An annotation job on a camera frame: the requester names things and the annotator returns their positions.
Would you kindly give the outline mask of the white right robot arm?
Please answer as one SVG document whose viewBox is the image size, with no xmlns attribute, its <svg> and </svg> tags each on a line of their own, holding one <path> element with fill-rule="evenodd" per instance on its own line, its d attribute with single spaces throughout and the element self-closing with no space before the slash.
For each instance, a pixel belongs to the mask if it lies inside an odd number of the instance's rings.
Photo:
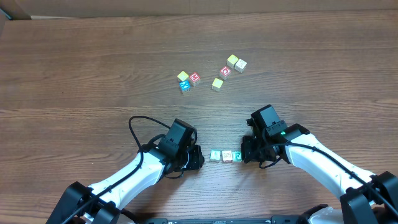
<svg viewBox="0 0 398 224">
<path fill-rule="evenodd" d="M 252 135 L 243 136 L 244 163 L 274 166 L 285 161 L 298 167 L 328 189 L 341 207 L 319 204 L 301 215 L 273 216 L 271 223 L 397 223 L 397 176 L 362 169 L 325 147 L 300 124 L 288 126 L 272 105 L 247 120 Z"/>
</svg>

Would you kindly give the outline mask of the green F wooden block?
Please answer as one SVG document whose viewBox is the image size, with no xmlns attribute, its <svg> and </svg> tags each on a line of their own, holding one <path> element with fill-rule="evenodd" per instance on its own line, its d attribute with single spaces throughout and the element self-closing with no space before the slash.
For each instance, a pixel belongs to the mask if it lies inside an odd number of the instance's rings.
<svg viewBox="0 0 398 224">
<path fill-rule="evenodd" d="M 233 162 L 241 162 L 242 161 L 242 154 L 239 151 L 232 152 L 232 161 Z"/>
</svg>

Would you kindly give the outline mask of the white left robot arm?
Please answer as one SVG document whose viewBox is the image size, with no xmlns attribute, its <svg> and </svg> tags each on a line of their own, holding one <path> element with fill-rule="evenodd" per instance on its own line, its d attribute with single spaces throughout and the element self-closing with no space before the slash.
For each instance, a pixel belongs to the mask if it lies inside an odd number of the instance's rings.
<svg viewBox="0 0 398 224">
<path fill-rule="evenodd" d="M 48 223 L 133 223 L 125 206 L 146 188 L 171 173 L 200 170 L 204 163 L 197 130 L 176 119 L 166 134 L 138 144 L 137 156 L 112 176 L 85 186 L 69 185 Z"/>
</svg>

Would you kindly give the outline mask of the white red patterned wooden block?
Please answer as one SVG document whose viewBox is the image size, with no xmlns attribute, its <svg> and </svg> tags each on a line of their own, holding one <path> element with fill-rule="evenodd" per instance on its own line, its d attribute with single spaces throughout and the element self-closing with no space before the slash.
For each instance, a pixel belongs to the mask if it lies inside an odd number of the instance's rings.
<svg viewBox="0 0 398 224">
<path fill-rule="evenodd" d="M 233 161 L 232 151 L 222 151 L 221 156 L 222 156 L 223 162 L 232 162 Z"/>
</svg>

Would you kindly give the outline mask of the green V wooden block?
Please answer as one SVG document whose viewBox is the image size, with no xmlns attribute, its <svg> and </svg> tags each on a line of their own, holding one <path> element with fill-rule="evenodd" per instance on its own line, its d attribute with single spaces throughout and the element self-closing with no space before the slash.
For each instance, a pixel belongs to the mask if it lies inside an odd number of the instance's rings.
<svg viewBox="0 0 398 224">
<path fill-rule="evenodd" d="M 219 151 L 219 150 L 211 150 L 211 152 L 210 152 L 210 161 L 213 161 L 213 162 L 221 161 L 221 151 Z"/>
</svg>

